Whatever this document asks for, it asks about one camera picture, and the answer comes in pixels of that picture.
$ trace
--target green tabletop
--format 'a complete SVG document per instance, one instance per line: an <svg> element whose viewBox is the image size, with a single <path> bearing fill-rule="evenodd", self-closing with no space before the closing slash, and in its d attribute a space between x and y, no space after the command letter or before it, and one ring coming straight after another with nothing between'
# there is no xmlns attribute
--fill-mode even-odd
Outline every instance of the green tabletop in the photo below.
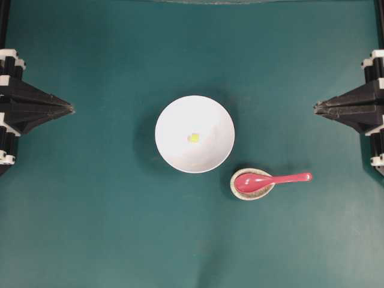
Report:
<svg viewBox="0 0 384 288"><path fill-rule="evenodd" d="M24 80L76 114L20 140L0 178L1 287L379 287L384 191L366 139L313 114L364 83L373 1L11 5ZM159 155L154 126L185 95L220 102L230 157L198 175ZM311 171L245 202L231 175Z"/></svg>

